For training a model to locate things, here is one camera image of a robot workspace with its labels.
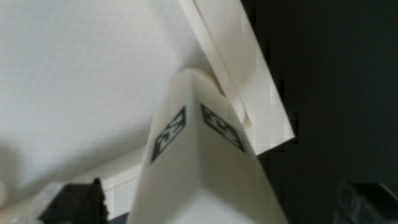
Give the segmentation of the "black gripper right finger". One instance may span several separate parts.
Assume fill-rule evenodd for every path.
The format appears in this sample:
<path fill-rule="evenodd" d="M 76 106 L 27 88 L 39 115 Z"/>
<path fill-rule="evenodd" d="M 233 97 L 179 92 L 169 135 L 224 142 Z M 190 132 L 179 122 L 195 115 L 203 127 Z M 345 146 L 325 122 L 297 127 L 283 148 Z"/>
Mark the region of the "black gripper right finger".
<path fill-rule="evenodd" d="M 398 184 L 341 184 L 334 224 L 398 224 Z"/>

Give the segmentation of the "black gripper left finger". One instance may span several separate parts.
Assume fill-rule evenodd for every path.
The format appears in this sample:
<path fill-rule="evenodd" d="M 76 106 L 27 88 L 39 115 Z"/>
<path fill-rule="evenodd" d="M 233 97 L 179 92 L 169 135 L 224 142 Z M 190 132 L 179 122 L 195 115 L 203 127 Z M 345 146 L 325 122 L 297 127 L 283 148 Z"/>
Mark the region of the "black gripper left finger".
<path fill-rule="evenodd" d="M 101 180 L 89 184 L 69 183 L 37 217 L 44 224 L 107 224 L 108 210 Z"/>

